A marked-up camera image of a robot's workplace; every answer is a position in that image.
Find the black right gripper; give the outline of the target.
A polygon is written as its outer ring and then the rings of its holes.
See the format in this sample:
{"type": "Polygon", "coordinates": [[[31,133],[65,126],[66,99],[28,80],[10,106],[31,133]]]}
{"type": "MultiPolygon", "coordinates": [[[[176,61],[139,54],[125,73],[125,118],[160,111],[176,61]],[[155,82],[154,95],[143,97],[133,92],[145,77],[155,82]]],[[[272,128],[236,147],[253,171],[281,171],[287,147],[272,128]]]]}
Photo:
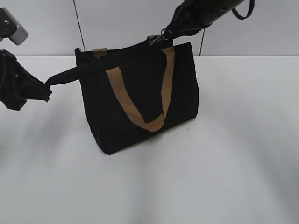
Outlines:
{"type": "Polygon", "coordinates": [[[236,10],[241,3],[243,0],[185,0],[176,7],[167,26],[167,39],[196,35],[206,28],[205,25],[211,25],[228,12],[239,20],[245,20],[248,15],[241,16],[236,10]]]}

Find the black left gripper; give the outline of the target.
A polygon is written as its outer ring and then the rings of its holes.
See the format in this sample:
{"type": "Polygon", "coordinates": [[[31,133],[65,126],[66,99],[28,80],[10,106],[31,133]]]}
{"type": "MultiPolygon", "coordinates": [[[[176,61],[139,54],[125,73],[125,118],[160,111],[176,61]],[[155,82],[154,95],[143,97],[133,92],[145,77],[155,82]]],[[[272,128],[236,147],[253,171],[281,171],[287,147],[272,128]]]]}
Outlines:
{"type": "Polygon", "coordinates": [[[27,100],[43,100],[48,102],[52,91],[47,85],[20,67],[20,86],[18,93],[16,72],[18,62],[9,51],[0,51],[0,101],[10,110],[20,110],[27,100]]]}

